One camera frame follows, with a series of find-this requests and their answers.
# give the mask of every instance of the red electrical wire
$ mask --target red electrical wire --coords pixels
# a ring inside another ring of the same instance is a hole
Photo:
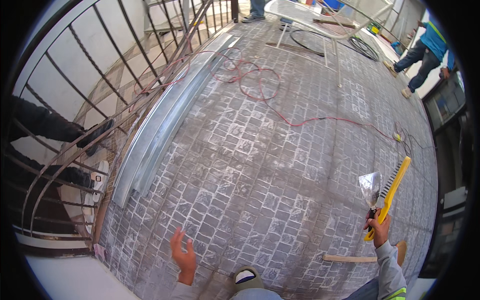
[[[187,41],[188,41],[188,44],[190,45],[190,49],[192,48],[191,47],[191,42],[190,42],[190,39],[187,38]],[[172,82],[169,82],[169,83],[166,83],[166,84],[161,84],[159,86],[156,86],[155,88],[152,88],[152,86],[155,84],[155,82],[167,71],[167,70],[170,70],[173,66],[175,66],[177,63],[179,63],[180,61],[184,61],[186,59],[186,57],[189,57],[189,56],[193,56],[193,55],[198,55],[198,54],[201,54],[201,53],[214,53],[216,55],[219,55],[219,56],[222,56],[225,58],[225,61],[223,62],[223,66],[225,68],[225,70],[227,71],[238,71],[238,76],[232,76],[230,79],[228,80],[223,80],[223,79],[220,79],[218,78],[212,71],[210,71],[211,75],[218,81],[220,82],[225,82],[225,83],[234,83],[234,82],[238,82],[239,83],[239,87],[240,87],[240,91],[245,94],[246,96],[252,98],[252,99],[255,99],[255,100],[258,100],[258,101],[263,101],[271,110],[273,110],[279,117],[281,117],[288,125],[290,126],[301,126],[309,121],[313,121],[313,120],[324,120],[324,119],[333,119],[333,120],[341,120],[341,121],[347,121],[347,122],[350,122],[350,123],[353,123],[353,124],[356,124],[356,125],[359,125],[359,126],[369,126],[369,127],[373,127],[376,131],[378,131],[381,135],[383,135],[384,137],[386,137],[387,139],[389,140],[392,140],[392,141],[396,141],[396,139],[386,135],[385,133],[383,133],[381,130],[379,130],[378,128],[376,128],[373,124],[367,124],[367,123],[359,123],[359,122],[355,122],[355,121],[352,121],[352,120],[349,120],[349,119],[344,119],[344,118],[336,118],[336,117],[321,117],[321,118],[311,118],[311,119],[308,119],[308,120],[305,120],[303,121],[302,123],[300,124],[292,124],[291,122],[289,122],[280,112],[278,112],[276,109],[274,109],[273,107],[271,107],[269,104],[268,104],[268,100],[269,99],[272,99],[274,98],[277,94],[278,94],[278,91],[280,89],[280,75],[278,75],[277,72],[275,72],[273,69],[269,69],[269,68],[260,68],[257,64],[251,62],[251,61],[247,61],[247,60],[244,60],[243,59],[243,53],[242,51],[237,48],[237,47],[229,47],[229,48],[226,48],[225,50],[223,51],[227,51],[229,49],[236,49],[240,52],[240,59],[237,60],[237,59],[232,59],[228,56],[226,56],[225,54],[221,53],[221,52],[217,52],[217,51],[209,51],[209,50],[206,50],[206,51],[200,51],[200,52],[196,52],[196,53],[191,53],[191,54],[187,54],[185,55],[184,57],[180,58],[180,59],[177,59],[175,60],[174,62],[171,62],[170,65],[168,65],[168,67],[166,67],[154,80],[152,80],[145,88],[143,88],[143,90],[140,91],[140,93],[137,93],[136,92],[136,86],[137,86],[137,83],[135,83],[134,85],[134,92],[136,95],[139,95],[139,94],[143,94],[143,93],[148,93],[149,91],[153,90],[153,89],[156,89],[156,88],[159,88],[159,87],[163,87],[163,86],[168,86],[170,84],[174,84],[174,83],[177,83],[181,80],[183,80],[185,78],[185,76],[187,75],[188,71],[190,70],[190,60],[188,60],[188,64],[187,64],[187,67],[186,67],[186,70],[183,71],[184,75],[175,80],[175,81],[172,81]],[[152,63],[154,63],[159,57],[160,57],[161,53],[153,60]],[[233,68],[229,68],[226,66],[226,63],[227,62],[230,62],[233,64]],[[240,66],[241,64],[243,63],[247,63],[247,64],[252,64],[256,67],[256,69],[253,69],[253,70],[249,70],[245,73],[242,74],[241,70],[240,70]],[[148,70],[148,68],[146,68],[142,74],[140,76],[142,76],[143,74],[145,74],[145,72]],[[278,85],[276,87],[276,90],[275,92],[273,93],[273,95],[271,97],[268,97],[266,98],[264,96],[264,93],[263,93],[263,90],[262,90],[262,78],[260,77],[259,81],[258,81],[258,85],[259,85],[259,90],[260,90],[260,94],[262,96],[262,98],[258,98],[258,97],[255,97],[253,95],[250,95],[248,92],[246,92],[243,88],[242,88],[242,85],[241,85],[241,81],[242,79],[252,73],[252,72],[272,72],[273,74],[275,74],[278,78]]]

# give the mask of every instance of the yellow brush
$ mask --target yellow brush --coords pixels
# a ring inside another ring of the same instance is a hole
[[[382,223],[385,220],[385,217],[390,209],[390,205],[392,205],[393,196],[402,181],[403,175],[407,171],[408,165],[410,164],[410,157],[406,156],[401,164],[398,164],[393,174],[388,179],[387,184],[384,186],[384,189],[380,193],[379,198],[384,198],[384,206],[382,207],[382,211],[378,216],[378,223]],[[363,240],[373,240],[373,236],[375,234],[375,229],[372,230],[365,236]]]

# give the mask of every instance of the black pants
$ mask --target black pants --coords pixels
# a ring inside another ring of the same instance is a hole
[[[61,116],[50,113],[46,108],[38,107],[35,104],[25,101],[19,97],[11,96],[6,109],[7,112],[13,112],[12,116],[14,116],[34,135],[40,135],[62,142],[73,142],[85,132],[82,126],[76,123],[68,122]],[[12,141],[28,136],[28,134],[26,134],[22,129],[20,129],[14,123],[11,123],[6,135],[8,135],[8,144],[5,147],[7,154],[38,171],[45,166],[16,151],[10,144]],[[82,140],[77,143],[77,146],[84,147],[87,144],[88,141]],[[45,173],[47,175],[53,175],[60,167],[60,165],[49,166]],[[17,165],[9,158],[5,159],[4,170],[5,179],[23,186],[29,186],[36,177],[34,173],[25,170],[23,167]],[[63,170],[57,178],[88,188],[92,187],[93,182],[90,180],[90,175],[88,173],[85,173],[74,167],[65,168],[65,170]],[[46,182],[46,179],[41,178],[38,184],[45,185]],[[61,184],[54,182],[52,185],[58,187]]]
[[[395,72],[401,72],[419,60],[421,60],[420,70],[408,83],[412,93],[425,82],[428,73],[440,65],[438,58],[421,40],[418,40],[415,47],[410,49],[403,59],[393,65]]]

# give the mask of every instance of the yellow connector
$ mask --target yellow connector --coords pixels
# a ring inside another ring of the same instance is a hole
[[[397,142],[401,142],[401,141],[402,141],[402,137],[401,137],[400,134],[398,134],[398,133],[394,133],[394,134],[393,134],[393,138],[394,138]]]

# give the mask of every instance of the gray sleeve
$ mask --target gray sleeve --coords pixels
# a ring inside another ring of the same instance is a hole
[[[195,293],[195,288],[192,286],[187,286],[184,283],[177,282],[175,288],[170,296],[170,300],[195,300],[197,299],[197,294]]]
[[[397,264],[397,247],[385,244],[375,249],[377,252],[380,274],[378,276],[378,300],[388,299],[391,296],[405,297],[407,282],[402,274],[402,268]]]

